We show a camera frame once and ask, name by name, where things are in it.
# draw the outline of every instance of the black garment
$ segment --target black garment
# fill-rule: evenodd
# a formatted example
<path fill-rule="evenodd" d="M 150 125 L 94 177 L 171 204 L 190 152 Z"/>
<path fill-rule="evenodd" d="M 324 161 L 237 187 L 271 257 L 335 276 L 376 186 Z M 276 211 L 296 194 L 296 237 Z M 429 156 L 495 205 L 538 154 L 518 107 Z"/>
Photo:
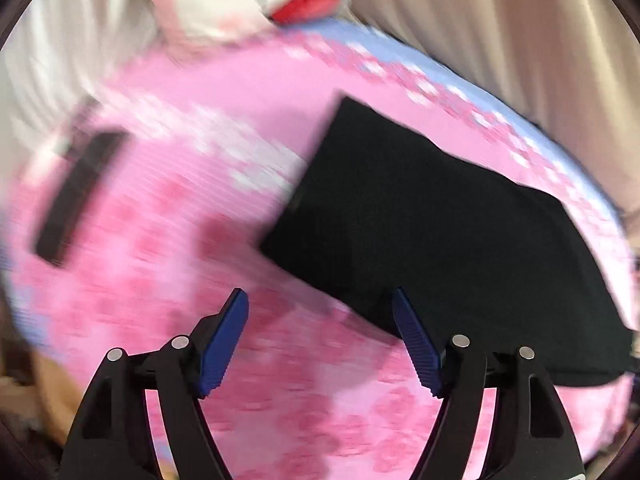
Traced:
<path fill-rule="evenodd" d="M 531 346 L 555 384 L 629 365 L 632 332 L 561 203 L 347 98 L 262 252 L 397 335 L 404 288 L 438 349 Z"/>

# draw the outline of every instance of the pink floral pattern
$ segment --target pink floral pattern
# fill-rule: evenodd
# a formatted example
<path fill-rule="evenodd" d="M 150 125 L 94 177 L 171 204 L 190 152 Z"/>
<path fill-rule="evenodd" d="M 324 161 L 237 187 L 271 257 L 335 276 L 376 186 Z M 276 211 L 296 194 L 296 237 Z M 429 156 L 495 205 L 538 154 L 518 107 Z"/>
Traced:
<path fill-rule="evenodd" d="M 202 402 L 238 479 L 404 480 L 440 407 L 395 338 L 255 249 L 343 93 L 443 150 L 563 200 L 622 316 L 631 326 L 635 316 L 632 263 L 613 222 L 499 114 L 417 67 L 307 33 L 196 66 L 178 67 L 162 50 L 145 54 L 108 84 L 88 118 L 93 128 L 133 135 L 92 194 L 61 269 L 31 250 L 68 162 L 39 186 L 16 182 L 15 303 L 40 320 L 42 349 L 86 386 L 109 348 L 157 349 L 242 286 L 247 326 L 222 386 Z M 610 442 L 629 387 L 625 376 L 599 388 L 559 388 L 585 457 Z M 466 480 L 479 475 L 494 403 L 487 390 Z M 157 396 L 148 406 L 154 439 L 165 444 Z"/>

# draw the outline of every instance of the ridged blue pad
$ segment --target ridged blue pad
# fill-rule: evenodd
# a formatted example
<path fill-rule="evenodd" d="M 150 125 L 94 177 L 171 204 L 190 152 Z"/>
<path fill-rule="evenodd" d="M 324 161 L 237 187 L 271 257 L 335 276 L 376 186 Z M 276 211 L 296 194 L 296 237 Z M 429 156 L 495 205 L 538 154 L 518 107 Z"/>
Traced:
<path fill-rule="evenodd" d="M 440 356 L 401 288 L 394 291 L 392 308 L 396 326 L 414 363 L 420 384 L 430 389 L 434 397 L 439 397 L 442 390 Z"/>
<path fill-rule="evenodd" d="M 249 317 L 249 299 L 244 290 L 236 294 L 222 316 L 216 333 L 202 354 L 202 371 L 198 388 L 200 394 L 205 397 L 220 386 Z"/>

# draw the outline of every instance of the red mouth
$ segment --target red mouth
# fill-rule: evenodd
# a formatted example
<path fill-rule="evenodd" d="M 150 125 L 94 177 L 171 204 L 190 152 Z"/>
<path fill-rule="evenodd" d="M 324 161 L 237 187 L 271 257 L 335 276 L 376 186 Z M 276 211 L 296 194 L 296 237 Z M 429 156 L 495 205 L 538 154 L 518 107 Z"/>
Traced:
<path fill-rule="evenodd" d="M 271 19 L 279 25 L 306 22 L 328 16 L 338 6 L 340 0 L 291 0 L 276 10 Z"/>

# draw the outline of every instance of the silver screw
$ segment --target silver screw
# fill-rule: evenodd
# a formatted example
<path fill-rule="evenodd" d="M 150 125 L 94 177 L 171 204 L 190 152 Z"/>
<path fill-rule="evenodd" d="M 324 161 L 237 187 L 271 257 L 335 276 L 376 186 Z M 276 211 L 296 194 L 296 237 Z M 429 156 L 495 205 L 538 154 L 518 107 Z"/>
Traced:
<path fill-rule="evenodd" d="M 121 357 L 122 357 L 122 349 L 120 348 L 112 348 L 111 350 L 109 350 L 107 354 L 107 359 L 109 361 L 117 361 Z"/>
<path fill-rule="evenodd" d="M 171 341 L 171 346 L 176 350 L 181 350 L 185 348 L 189 344 L 189 338 L 185 335 L 179 335 L 178 337 L 174 337 Z"/>
<path fill-rule="evenodd" d="M 518 353 L 520 354 L 520 357 L 524 359 L 533 359 L 536 356 L 536 353 L 528 346 L 521 347 L 520 350 L 518 350 Z"/>
<path fill-rule="evenodd" d="M 466 335 L 457 334 L 451 338 L 451 342 L 458 348 L 466 348 L 471 344 Z"/>

